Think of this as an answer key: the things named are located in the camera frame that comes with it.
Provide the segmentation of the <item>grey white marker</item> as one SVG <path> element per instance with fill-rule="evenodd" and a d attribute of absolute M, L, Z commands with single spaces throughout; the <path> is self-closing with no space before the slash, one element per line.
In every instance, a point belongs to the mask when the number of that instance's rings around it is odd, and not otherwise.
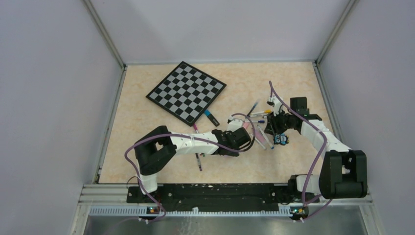
<path fill-rule="evenodd" d="M 267 148 L 266 148 L 266 146 L 258 139 L 258 138 L 255 138 L 255 141 L 256 141 L 256 143 L 258 143 L 264 150 L 266 150 Z"/>

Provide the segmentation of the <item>black highlighter blue cap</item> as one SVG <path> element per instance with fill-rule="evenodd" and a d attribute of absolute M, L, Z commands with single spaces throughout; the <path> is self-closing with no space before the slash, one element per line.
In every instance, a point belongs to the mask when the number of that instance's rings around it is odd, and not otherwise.
<path fill-rule="evenodd" d="M 219 121 L 214 117 L 214 115 L 209 110 L 205 110 L 204 114 L 212 122 L 212 124 L 215 127 L 218 127 L 220 125 Z"/>

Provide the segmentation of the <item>purple pen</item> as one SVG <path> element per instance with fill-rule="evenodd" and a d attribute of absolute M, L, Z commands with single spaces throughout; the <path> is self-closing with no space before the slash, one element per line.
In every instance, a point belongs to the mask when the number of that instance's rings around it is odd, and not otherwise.
<path fill-rule="evenodd" d="M 202 171 L 203 169 L 202 169 L 202 164 L 201 164 L 199 154 L 195 153 L 195 157 L 196 157 L 196 161 L 197 161 L 197 164 L 198 164 L 199 171 Z"/>

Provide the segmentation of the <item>pink highlighter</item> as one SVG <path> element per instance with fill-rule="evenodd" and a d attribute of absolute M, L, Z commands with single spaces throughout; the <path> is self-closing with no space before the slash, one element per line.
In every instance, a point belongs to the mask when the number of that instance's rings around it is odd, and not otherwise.
<path fill-rule="evenodd" d="M 248 129 L 250 127 L 250 123 L 249 122 L 244 122 L 242 127 L 245 128 L 245 129 Z"/>

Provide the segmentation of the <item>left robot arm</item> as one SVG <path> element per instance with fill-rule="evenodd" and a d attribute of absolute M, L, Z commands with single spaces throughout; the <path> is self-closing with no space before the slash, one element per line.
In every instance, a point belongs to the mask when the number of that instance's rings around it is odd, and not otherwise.
<path fill-rule="evenodd" d="M 180 134 L 163 125 L 155 128 L 125 152 L 134 150 L 138 175 L 138 196 L 152 202 L 157 196 L 157 174 L 176 155 L 199 154 L 237 157 L 251 146 L 251 136 L 243 127 L 235 130 L 214 129 L 206 133 Z"/>

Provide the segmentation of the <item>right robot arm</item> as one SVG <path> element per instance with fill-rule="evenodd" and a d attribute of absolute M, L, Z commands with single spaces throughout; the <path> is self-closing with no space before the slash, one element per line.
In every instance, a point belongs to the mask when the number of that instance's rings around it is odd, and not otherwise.
<path fill-rule="evenodd" d="M 268 98 L 273 110 L 267 115 L 265 133 L 273 136 L 274 144 L 289 142 L 285 131 L 293 129 L 307 138 L 317 150 L 323 164 L 319 175 L 293 175 L 294 184 L 287 188 L 287 196 L 294 202 L 307 199 L 307 193 L 325 199 L 364 198 L 368 194 L 367 157 L 362 150 L 353 150 L 343 144 L 325 126 L 321 117 L 311 114 L 306 97 L 290 99 L 291 106 L 283 110 L 283 103 L 276 97 Z"/>

